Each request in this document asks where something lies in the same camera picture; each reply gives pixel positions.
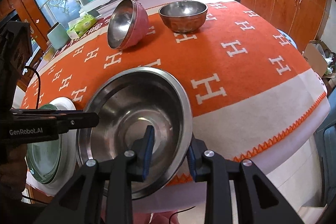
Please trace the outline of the person's left hand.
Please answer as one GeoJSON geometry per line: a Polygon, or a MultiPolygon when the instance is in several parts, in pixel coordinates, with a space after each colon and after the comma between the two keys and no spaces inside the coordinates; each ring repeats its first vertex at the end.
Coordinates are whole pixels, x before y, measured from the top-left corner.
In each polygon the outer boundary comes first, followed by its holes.
{"type": "Polygon", "coordinates": [[[7,151],[1,162],[1,195],[12,200],[21,200],[26,187],[27,164],[25,161],[27,145],[7,151]]]}

